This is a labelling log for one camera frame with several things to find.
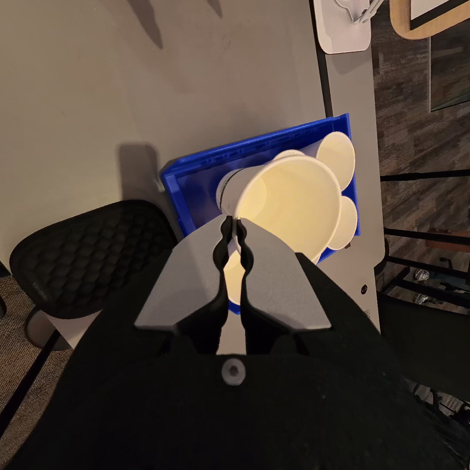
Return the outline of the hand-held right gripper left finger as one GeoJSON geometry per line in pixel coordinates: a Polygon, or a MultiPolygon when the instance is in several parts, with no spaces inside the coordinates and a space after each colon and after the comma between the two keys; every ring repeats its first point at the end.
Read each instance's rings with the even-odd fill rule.
{"type": "Polygon", "coordinates": [[[172,250],[134,326],[187,336],[199,354],[215,354],[228,317],[224,267],[232,216],[219,215],[172,250]]]}

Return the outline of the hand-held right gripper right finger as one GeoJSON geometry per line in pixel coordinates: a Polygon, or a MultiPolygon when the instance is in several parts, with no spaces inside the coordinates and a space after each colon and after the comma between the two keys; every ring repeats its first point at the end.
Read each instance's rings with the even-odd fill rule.
{"type": "Polygon", "coordinates": [[[245,218],[237,220],[236,236],[245,271],[240,316],[248,355],[269,354],[280,337],[331,329],[294,250],[245,218]]]}

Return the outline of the blue plastic bin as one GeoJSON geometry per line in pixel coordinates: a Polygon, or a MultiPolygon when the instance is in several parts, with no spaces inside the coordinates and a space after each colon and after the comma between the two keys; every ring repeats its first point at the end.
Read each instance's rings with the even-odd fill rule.
{"type": "MultiPolygon", "coordinates": [[[[265,164],[278,153],[290,149],[300,150],[316,158],[321,140],[331,132],[342,132],[352,140],[349,115],[282,129],[177,160],[162,172],[161,177],[173,202],[183,235],[189,235],[223,214],[217,206],[215,195],[220,180],[228,172],[265,164]]],[[[354,236],[359,236],[361,229],[355,174],[342,195],[352,199],[356,205],[358,223],[354,236]]],[[[335,251],[326,250],[319,259],[312,261],[316,264],[335,251]]]]}

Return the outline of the black textured pad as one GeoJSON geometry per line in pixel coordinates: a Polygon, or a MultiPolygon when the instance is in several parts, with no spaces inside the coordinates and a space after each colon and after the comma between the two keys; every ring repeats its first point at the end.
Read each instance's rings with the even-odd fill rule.
{"type": "Polygon", "coordinates": [[[32,233],[14,248],[9,266],[36,307],[70,320],[102,310],[114,293],[176,244],[159,207],[126,200],[32,233]]]}

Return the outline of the black table leg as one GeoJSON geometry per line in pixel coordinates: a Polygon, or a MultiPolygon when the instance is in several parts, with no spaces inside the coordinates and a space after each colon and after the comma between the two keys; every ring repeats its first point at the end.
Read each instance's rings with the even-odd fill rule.
{"type": "Polygon", "coordinates": [[[33,361],[32,366],[27,371],[25,376],[21,379],[19,385],[15,389],[13,395],[10,397],[9,401],[4,406],[0,414],[0,437],[2,438],[7,427],[11,423],[14,415],[18,411],[22,401],[26,397],[29,389],[36,380],[38,374],[44,367],[44,364],[48,360],[52,350],[54,349],[57,341],[61,337],[59,331],[54,329],[51,336],[47,340],[44,348],[40,351],[35,361],[33,361]]]}

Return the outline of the white board stand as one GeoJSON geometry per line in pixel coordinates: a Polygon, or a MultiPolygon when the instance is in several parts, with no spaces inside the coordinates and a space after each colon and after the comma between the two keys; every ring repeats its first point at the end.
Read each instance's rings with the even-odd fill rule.
{"type": "Polygon", "coordinates": [[[370,20],[382,0],[314,0],[316,31],[328,55],[362,52],[371,43],[370,20]]]}

